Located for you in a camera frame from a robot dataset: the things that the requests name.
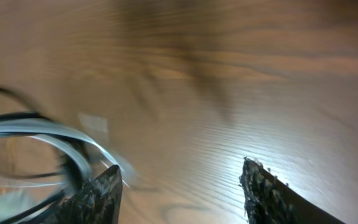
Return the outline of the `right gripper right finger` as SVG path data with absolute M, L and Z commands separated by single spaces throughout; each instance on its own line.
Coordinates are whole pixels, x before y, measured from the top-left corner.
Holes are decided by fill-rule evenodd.
M 344 224 L 248 157 L 244 158 L 239 182 L 250 224 Z

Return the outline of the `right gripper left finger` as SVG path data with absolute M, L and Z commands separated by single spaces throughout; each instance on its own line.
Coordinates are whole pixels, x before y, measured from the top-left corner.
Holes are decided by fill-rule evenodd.
M 118 224 L 122 197 L 122 175 L 113 165 L 51 212 L 31 219 L 40 224 Z

